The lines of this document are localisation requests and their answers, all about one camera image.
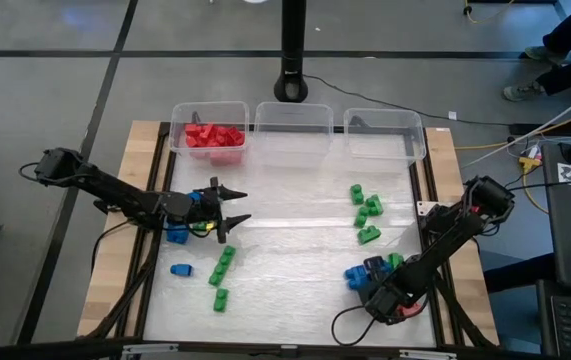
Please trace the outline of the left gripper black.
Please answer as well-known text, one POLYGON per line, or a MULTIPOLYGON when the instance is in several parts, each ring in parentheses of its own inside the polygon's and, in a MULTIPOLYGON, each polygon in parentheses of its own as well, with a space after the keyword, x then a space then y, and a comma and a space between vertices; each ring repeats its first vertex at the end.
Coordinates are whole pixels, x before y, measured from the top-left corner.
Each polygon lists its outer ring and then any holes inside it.
POLYGON ((220 244, 225 244, 227 241, 226 231, 230 231, 232 228, 251 217, 250 214, 245 214, 226 217, 223 219, 221 212, 221 200, 229 201, 240 199, 247 197, 248 194, 228 189, 224 185, 219 185, 217 177, 212 177, 210 179, 208 187, 194 189, 193 192, 199 195, 200 220, 215 222, 216 236, 220 244))

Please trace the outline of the clear plastic bin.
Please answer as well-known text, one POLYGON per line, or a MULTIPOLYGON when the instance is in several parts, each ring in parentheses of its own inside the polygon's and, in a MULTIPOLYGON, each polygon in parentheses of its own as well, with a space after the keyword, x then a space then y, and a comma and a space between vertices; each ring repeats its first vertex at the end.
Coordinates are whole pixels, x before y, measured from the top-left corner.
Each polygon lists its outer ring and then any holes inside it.
POLYGON ((244 151, 248 144, 249 135, 249 108, 242 101, 218 102, 189 102, 181 103, 173 108, 170 120, 169 147, 175 153, 188 158, 209 161, 212 151, 244 151), (222 127, 236 127, 245 133, 245 144, 242 146, 225 146, 211 148, 189 148, 186 145, 187 135, 184 132, 186 124, 206 124, 222 127))
POLYGON ((422 118, 415 111, 350 108, 343 121, 347 150, 354 158, 411 164, 426 156, 422 118))
POLYGON ((274 167, 319 167, 330 152, 334 113, 327 105, 263 102, 256 108, 254 159, 274 167))

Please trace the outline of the wooden table board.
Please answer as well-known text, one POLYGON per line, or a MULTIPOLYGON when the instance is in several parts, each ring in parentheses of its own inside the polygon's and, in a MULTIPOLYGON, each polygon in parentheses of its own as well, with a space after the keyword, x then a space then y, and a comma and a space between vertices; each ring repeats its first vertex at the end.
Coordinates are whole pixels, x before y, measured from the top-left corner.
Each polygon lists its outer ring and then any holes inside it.
MULTIPOLYGON (((460 200, 464 187, 451 131, 449 128, 427 128, 425 133, 436 201, 455 203, 460 200)), ((499 345, 477 243, 467 241, 449 263, 458 302, 482 334, 499 345)))
MULTIPOLYGON (((170 150, 162 122, 132 123, 122 154, 118 178, 141 189, 159 190, 165 179, 170 150)), ((77 328, 79 337, 90 334, 108 315, 152 247, 153 234, 125 222, 119 212, 107 215, 77 328)))

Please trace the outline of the yellow power plug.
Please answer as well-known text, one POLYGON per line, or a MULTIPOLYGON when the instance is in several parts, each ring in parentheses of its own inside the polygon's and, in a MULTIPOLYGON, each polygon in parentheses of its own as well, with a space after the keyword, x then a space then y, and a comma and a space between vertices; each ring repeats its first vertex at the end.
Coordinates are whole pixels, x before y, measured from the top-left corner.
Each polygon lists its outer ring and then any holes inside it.
MULTIPOLYGON (((538 169, 541 165, 541 161, 539 159, 536 158, 529 158, 529 157, 520 157, 518 160, 520 166, 521 166, 521 170, 522 170, 522 176, 521 176, 521 184, 523 186, 525 186, 527 184, 527 177, 528 175, 533 172, 534 170, 538 169)), ((548 214, 549 211, 547 209, 545 209, 542 205, 540 205, 535 198, 532 196, 530 190, 528 188, 524 189, 524 193, 527 197, 527 199, 530 201, 530 203, 539 211, 548 214)))

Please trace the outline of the person's shoe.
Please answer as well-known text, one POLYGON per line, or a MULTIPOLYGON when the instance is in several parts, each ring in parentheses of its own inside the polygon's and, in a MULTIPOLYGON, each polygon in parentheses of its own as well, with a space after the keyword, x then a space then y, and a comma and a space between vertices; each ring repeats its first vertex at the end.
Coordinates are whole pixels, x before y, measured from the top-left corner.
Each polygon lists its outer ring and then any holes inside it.
POLYGON ((566 59, 566 54, 555 53, 545 46, 526 47, 523 53, 529 59, 554 65, 561 65, 566 59))
POLYGON ((512 102, 532 100, 545 94, 546 91, 544 87, 536 81, 522 85, 508 86, 502 91, 503 97, 512 102))

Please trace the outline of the silver frame bracket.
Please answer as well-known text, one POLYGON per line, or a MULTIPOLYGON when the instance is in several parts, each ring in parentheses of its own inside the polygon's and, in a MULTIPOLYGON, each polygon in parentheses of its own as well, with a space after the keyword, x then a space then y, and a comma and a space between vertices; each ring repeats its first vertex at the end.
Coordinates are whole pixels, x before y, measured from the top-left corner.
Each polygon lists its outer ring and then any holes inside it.
POLYGON ((179 345, 177 343, 142 343, 125 345, 122 348, 122 356, 134 357, 138 359, 141 355, 156 353, 177 352, 179 345))
POLYGON ((418 349, 401 349, 399 357, 411 360, 458 360, 455 353, 418 349))

